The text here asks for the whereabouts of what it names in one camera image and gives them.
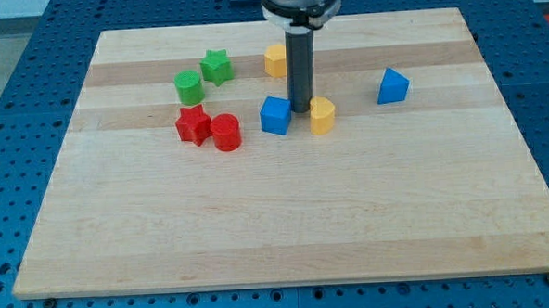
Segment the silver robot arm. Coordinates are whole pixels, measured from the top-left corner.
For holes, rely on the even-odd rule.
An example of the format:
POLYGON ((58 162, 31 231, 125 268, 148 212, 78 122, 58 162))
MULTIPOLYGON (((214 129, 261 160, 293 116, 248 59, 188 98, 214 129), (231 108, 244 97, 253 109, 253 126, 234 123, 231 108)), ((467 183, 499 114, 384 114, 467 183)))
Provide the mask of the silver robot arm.
POLYGON ((339 12, 343 0, 261 0, 263 16, 284 30, 287 96, 296 113, 313 98, 313 33, 339 12))

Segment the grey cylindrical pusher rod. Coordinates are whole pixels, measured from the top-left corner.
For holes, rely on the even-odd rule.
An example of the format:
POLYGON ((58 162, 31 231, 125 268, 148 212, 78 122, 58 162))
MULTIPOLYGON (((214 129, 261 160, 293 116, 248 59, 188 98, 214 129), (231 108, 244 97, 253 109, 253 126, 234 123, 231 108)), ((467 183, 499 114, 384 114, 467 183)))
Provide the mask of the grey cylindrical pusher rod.
POLYGON ((313 32, 285 37, 288 99, 293 112, 306 113, 313 96, 313 32))

